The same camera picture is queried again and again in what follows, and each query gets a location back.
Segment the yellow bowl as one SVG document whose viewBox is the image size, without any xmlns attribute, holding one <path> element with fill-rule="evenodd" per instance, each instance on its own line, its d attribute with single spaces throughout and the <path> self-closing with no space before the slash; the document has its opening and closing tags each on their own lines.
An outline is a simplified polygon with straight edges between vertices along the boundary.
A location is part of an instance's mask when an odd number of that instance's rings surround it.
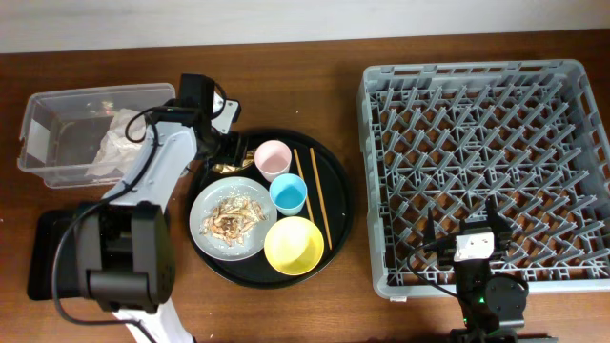
<svg viewBox="0 0 610 343">
<path fill-rule="evenodd" d="M 325 251 L 324 238 L 312 221 L 290 216 L 277 221 L 266 234 L 264 254 L 271 267 L 285 275 L 311 272 Z"/>
</svg>

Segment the food scraps pile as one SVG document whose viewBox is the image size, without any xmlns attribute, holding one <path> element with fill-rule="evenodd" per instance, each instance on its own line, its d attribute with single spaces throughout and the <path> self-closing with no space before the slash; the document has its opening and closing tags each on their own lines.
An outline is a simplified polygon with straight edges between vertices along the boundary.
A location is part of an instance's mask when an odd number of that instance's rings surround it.
<svg viewBox="0 0 610 343">
<path fill-rule="evenodd" d="M 261 205 L 247 196 L 227 197 L 200 224 L 199 233 L 223 241 L 227 246 L 243 245 L 247 233 L 267 219 Z"/>
</svg>

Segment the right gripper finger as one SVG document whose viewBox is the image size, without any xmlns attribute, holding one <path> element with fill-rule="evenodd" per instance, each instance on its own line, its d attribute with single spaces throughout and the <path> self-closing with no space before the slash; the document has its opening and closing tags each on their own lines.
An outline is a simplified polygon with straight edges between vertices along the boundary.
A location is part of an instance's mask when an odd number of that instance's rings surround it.
<svg viewBox="0 0 610 343">
<path fill-rule="evenodd" d="M 491 197 L 488 197 L 485 200 L 485 210 L 487 213 L 487 223 L 494 234 L 506 234 L 510 232 L 509 224 L 498 214 Z"/>
<path fill-rule="evenodd" d="M 436 241 L 436 233 L 435 233 L 435 220 L 433 216 L 433 211 L 431 208 L 428 209 L 428 217 L 425 226 L 425 243 L 431 244 Z"/>
</svg>

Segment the white paper napkin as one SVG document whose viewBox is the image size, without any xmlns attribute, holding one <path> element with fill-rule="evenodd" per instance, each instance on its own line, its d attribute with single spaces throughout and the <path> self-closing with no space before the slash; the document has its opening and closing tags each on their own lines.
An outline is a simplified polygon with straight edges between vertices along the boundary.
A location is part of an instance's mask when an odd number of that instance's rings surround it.
<svg viewBox="0 0 610 343">
<path fill-rule="evenodd" d="M 125 129 L 137 115 L 137 111 L 121 109 L 112 117 L 109 129 L 101 140 L 100 148 L 86 175 L 106 176 L 120 172 L 125 174 L 139 154 L 141 143 L 126 138 Z"/>
</svg>

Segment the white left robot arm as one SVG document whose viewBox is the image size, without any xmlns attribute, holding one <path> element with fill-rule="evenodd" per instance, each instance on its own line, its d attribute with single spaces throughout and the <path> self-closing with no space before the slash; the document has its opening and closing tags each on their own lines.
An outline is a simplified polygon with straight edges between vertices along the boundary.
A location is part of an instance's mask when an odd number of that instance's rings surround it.
<svg viewBox="0 0 610 343">
<path fill-rule="evenodd" d="M 87 327 L 125 325 L 138 342 L 192 342 L 171 300 L 175 254 L 164 211 L 194 160 L 237 165 L 246 144 L 231 130 L 241 108 L 202 74 L 184 73 L 179 93 L 138 114 L 146 124 L 132 168 L 101 200 L 84 203 L 62 234 L 51 265 L 51 299 L 66 321 Z M 74 244 L 78 294 L 112 314 L 78 319 L 61 304 L 63 250 Z"/>
</svg>

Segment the grey plate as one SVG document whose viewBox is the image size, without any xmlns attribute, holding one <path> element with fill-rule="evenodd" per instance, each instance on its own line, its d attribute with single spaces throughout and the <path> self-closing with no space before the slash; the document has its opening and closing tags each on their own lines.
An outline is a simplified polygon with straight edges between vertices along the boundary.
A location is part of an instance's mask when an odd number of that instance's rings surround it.
<svg viewBox="0 0 610 343">
<path fill-rule="evenodd" d="M 202 220 L 212 213 L 222 199 L 233 196 L 247 196 L 257 201 L 267 219 L 247 233 L 243 245 L 229 247 L 209 234 L 200 234 L 199 228 Z M 268 190 L 252 179 L 234 176 L 213 182 L 196 197 L 190 212 L 190 231 L 193 243 L 200 252 L 218 260 L 235 262 L 252 257 L 263 249 L 265 236 L 276 220 L 277 210 Z"/>
</svg>

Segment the blue cup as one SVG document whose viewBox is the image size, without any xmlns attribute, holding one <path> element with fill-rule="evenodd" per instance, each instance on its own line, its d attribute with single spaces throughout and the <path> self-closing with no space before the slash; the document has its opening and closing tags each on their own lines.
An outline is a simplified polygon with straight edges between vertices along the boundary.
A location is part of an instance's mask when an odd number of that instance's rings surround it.
<svg viewBox="0 0 610 343">
<path fill-rule="evenodd" d="M 269 193 L 276 208 L 285 216 L 299 214 L 305 204 L 305 186 L 297 174 L 278 176 L 271 183 Z"/>
</svg>

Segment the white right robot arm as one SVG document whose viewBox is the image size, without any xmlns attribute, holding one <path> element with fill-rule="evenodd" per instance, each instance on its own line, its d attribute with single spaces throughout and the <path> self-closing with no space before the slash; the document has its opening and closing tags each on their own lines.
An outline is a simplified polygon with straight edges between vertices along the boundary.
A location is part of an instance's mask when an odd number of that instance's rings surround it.
<svg viewBox="0 0 610 343">
<path fill-rule="evenodd" d="M 557 342 L 552 336 L 519 336 L 525 326 L 528 283 L 509 273 L 492 273 L 491 263 L 509 250 L 512 229 L 492 200 L 485 201 L 486 217 L 459 223 L 459 230 L 435 237 L 431 212 L 424 230 L 423 250 L 433 252 L 440 266 L 455 274 L 452 293 L 461 307 L 464 327 L 449 333 L 451 342 Z"/>
</svg>

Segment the gold foil wrapper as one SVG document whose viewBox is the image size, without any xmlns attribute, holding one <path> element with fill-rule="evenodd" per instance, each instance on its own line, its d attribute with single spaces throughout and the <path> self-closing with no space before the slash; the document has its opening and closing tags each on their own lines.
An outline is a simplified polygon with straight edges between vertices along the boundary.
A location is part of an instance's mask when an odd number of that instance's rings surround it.
<svg viewBox="0 0 610 343">
<path fill-rule="evenodd" d="M 232 165 L 228 165 L 228 164 L 215 164 L 212 167 L 212 171 L 220 173 L 220 174 L 228 174 L 228 173 L 240 172 L 242 170 L 245 170 L 254 163 L 254 153 L 255 153 L 255 150 L 247 151 L 246 156 L 242 160 L 242 164 L 240 166 L 232 166 Z"/>
</svg>

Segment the pink cup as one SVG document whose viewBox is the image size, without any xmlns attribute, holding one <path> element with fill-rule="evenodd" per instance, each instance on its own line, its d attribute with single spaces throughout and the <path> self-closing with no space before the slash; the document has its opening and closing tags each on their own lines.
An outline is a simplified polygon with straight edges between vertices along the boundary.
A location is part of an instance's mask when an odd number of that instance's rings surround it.
<svg viewBox="0 0 610 343">
<path fill-rule="evenodd" d="M 255 166 L 269 182 L 273 182 L 278 176 L 287 173 L 291 163 L 290 148 L 279 140 L 262 143 L 254 153 Z"/>
</svg>

